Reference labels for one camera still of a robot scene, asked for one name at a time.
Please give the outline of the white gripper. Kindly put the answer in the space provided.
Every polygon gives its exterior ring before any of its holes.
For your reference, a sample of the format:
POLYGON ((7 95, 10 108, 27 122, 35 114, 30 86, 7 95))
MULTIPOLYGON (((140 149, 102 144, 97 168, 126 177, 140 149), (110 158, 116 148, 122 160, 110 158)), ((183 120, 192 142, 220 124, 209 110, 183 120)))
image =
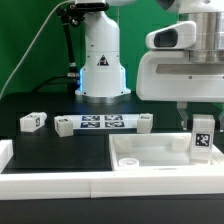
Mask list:
MULTIPOLYGON (((186 102, 224 102, 224 64, 191 63, 187 51, 149 51, 139 63, 136 93, 141 100, 179 101, 186 130, 186 102)), ((224 103, 216 130, 224 132, 224 103)))

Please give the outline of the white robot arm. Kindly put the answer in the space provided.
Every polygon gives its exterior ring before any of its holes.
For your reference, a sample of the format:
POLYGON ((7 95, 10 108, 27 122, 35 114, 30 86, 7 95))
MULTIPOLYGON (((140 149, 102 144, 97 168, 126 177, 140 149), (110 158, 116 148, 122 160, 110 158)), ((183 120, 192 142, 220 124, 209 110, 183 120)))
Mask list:
MULTIPOLYGON (((75 0, 85 10, 86 63, 77 94, 92 102, 127 94, 120 64, 120 30, 106 6, 134 0, 75 0)), ((224 0, 155 0, 178 21, 146 36, 136 93, 142 100, 175 101, 183 125, 189 102, 220 102, 219 128, 224 131, 224 0)))

